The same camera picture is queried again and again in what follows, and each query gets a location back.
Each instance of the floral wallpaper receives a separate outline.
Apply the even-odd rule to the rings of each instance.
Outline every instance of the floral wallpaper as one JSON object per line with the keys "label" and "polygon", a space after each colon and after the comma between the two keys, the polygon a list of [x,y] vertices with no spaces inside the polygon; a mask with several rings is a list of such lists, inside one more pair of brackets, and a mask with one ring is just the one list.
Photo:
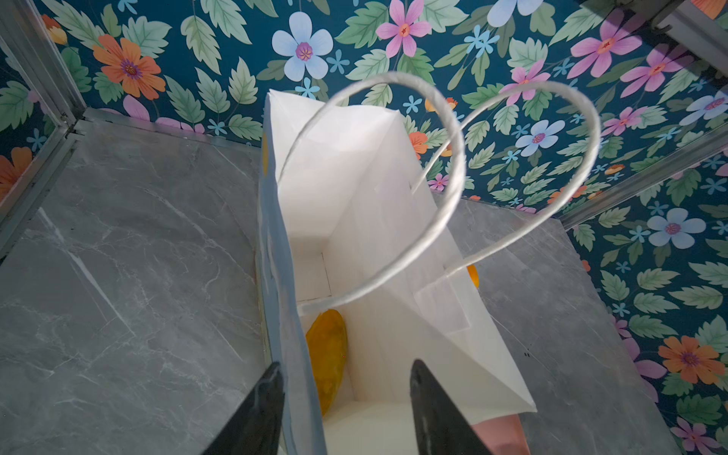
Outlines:
{"label": "floral wallpaper", "polygon": [[[327,100],[385,71],[416,74],[458,118],[530,81],[570,84],[604,124],[565,210],[717,128],[728,78],[613,0],[36,0],[87,104],[260,144],[270,89]],[[428,100],[380,84],[349,100],[399,109],[423,161],[446,132]],[[581,163],[583,116],[525,91],[466,130],[466,197],[535,212]],[[450,152],[428,178],[448,185]]]}
{"label": "floral wallpaper", "polygon": [[0,201],[15,185],[55,129],[40,98],[0,50]]}
{"label": "floral wallpaper", "polygon": [[684,453],[728,453],[727,190],[728,151],[569,233]]}

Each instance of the orange object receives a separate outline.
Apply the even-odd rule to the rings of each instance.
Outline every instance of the orange object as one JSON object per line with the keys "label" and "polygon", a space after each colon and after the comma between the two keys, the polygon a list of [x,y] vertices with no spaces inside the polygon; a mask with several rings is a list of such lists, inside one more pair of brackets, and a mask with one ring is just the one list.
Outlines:
{"label": "orange object", "polygon": [[321,415],[325,416],[339,391],[347,363],[347,327],[341,313],[329,309],[319,314],[306,332],[306,344],[309,346]]}

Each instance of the flower center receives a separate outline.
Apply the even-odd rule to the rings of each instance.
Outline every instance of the flower center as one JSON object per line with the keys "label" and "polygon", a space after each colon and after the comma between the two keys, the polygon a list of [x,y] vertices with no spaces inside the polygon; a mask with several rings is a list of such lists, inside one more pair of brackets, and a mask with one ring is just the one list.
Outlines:
{"label": "flower center", "polygon": [[311,60],[311,57],[313,57],[313,56],[314,56],[314,50],[311,47],[311,44],[300,43],[298,45],[298,47],[296,48],[296,57],[300,58],[304,62]]}
{"label": "flower center", "polygon": [[714,102],[708,104],[705,107],[705,110],[706,111],[710,111],[711,109],[715,109],[715,108],[717,108],[718,106],[720,106],[721,104],[723,104],[725,102],[726,102],[726,99],[725,98],[716,98]]}
{"label": "flower center", "polygon": [[616,42],[616,39],[610,38],[607,40],[604,40],[599,45],[599,48],[596,50],[597,54],[604,54],[605,52],[608,52],[612,46],[614,46],[614,43]]}
{"label": "flower center", "polygon": [[402,36],[404,38],[405,36],[409,35],[409,33],[410,33],[409,24],[400,25],[400,36]]}
{"label": "flower center", "polygon": [[665,65],[664,63],[654,66],[651,70],[649,70],[648,74],[650,76],[654,76],[655,74],[662,73],[662,70],[665,69],[666,66],[667,65]]}

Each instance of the white paper bag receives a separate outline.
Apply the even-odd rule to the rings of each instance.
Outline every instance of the white paper bag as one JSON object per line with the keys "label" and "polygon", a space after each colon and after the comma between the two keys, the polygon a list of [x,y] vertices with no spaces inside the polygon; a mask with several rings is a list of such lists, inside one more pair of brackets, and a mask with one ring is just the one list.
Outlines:
{"label": "white paper bag", "polygon": [[[291,145],[323,103],[271,91],[260,184],[258,281],[273,360],[284,366],[289,454],[416,454],[409,371],[423,359],[471,423],[534,402],[448,231],[383,286],[336,309],[344,382],[321,422],[297,306],[355,288],[423,231],[436,206],[398,111],[337,107]],[[281,164],[288,158],[285,174]]]}

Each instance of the small blue flower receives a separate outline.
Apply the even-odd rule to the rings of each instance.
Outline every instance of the small blue flower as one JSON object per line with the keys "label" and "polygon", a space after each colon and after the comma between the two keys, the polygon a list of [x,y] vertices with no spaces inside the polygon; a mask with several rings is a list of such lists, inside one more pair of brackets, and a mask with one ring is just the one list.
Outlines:
{"label": "small blue flower", "polygon": [[303,87],[296,87],[296,92],[301,93],[301,96],[307,96],[311,98],[312,100],[316,99],[316,96],[314,93],[321,90],[321,87],[315,85],[311,87],[311,79],[304,77],[304,86]]}
{"label": "small blue flower", "polygon": [[718,226],[713,226],[713,229],[718,231],[718,235],[723,235],[728,232],[728,224],[725,224],[723,221],[716,221],[716,224]]}
{"label": "small blue flower", "polygon": [[618,314],[620,317],[624,317],[625,314],[630,314],[630,310],[625,309],[625,307],[627,306],[625,302],[622,302],[619,305],[612,304],[612,306],[614,307],[612,312]]}
{"label": "small blue flower", "polygon": [[402,107],[407,108],[407,114],[410,113],[410,111],[414,111],[415,114],[419,112],[419,108],[417,107],[418,104],[422,102],[422,98],[414,99],[414,96],[410,95],[409,103],[403,103]]}
{"label": "small blue flower", "polygon": [[43,142],[48,140],[48,138],[46,138],[45,136],[41,136],[40,134],[41,132],[38,130],[38,128],[33,128],[33,137],[25,138],[26,141],[33,144],[33,151],[40,149],[43,146]]}
{"label": "small blue flower", "polygon": [[336,50],[336,58],[327,57],[326,61],[331,64],[331,70],[329,72],[334,73],[336,69],[339,69],[339,73],[344,74],[344,66],[349,65],[349,61],[341,59],[341,49]]}
{"label": "small blue flower", "polygon": [[575,63],[569,63],[569,60],[571,60],[570,57],[563,59],[563,63],[553,69],[554,77],[568,73],[567,70],[575,65]]}
{"label": "small blue flower", "polygon": [[215,135],[219,136],[220,133],[227,134],[227,131],[223,130],[225,122],[215,123],[215,120],[210,119],[210,124],[207,126],[208,130],[215,130]]}
{"label": "small blue flower", "polygon": [[627,271],[632,270],[632,267],[630,267],[627,263],[627,261],[624,262],[617,262],[617,270],[619,270],[622,273],[627,273]]}
{"label": "small blue flower", "polygon": [[630,240],[632,240],[633,242],[635,240],[639,240],[640,243],[644,243],[645,236],[650,235],[651,232],[647,229],[642,230],[642,226],[637,226],[634,229],[630,229],[630,234],[632,234],[632,238]]}
{"label": "small blue flower", "polygon": [[660,205],[660,201],[658,201],[658,200],[655,200],[653,205],[648,205],[647,206],[647,208],[651,209],[651,211],[649,212],[649,214],[652,215],[652,216],[655,216],[655,215],[660,215],[660,216],[665,215],[665,210],[667,210],[668,207],[670,207],[670,206],[667,205],[667,204]]}
{"label": "small blue flower", "polygon": [[527,123],[525,127],[521,127],[519,125],[515,126],[515,131],[510,133],[511,136],[515,136],[516,139],[521,137],[524,134],[529,134],[529,128],[531,127],[530,123]]}
{"label": "small blue flower", "polygon": [[119,4],[116,6],[119,11],[124,12],[124,8],[128,8],[129,12],[133,15],[136,14],[136,9],[132,7],[132,3],[136,3],[138,0],[119,0]]}
{"label": "small blue flower", "polygon": [[705,182],[707,185],[702,185],[700,189],[707,189],[708,194],[712,196],[716,191],[720,191],[721,193],[726,191],[726,188],[723,185],[728,182],[728,178],[722,178],[716,182],[712,178],[708,177],[705,179]]}
{"label": "small blue flower", "polygon": [[502,159],[506,161],[506,163],[510,163],[511,161],[518,161],[518,154],[520,152],[520,150],[516,150],[514,153],[513,150],[509,150],[508,155],[503,157]]}
{"label": "small blue flower", "polygon": [[712,170],[718,169],[718,166],[725,164],[725,161],[723,161],[718,155],[717,157],[709,158],[703,162],[703,169],[707,169],[708,167]]}

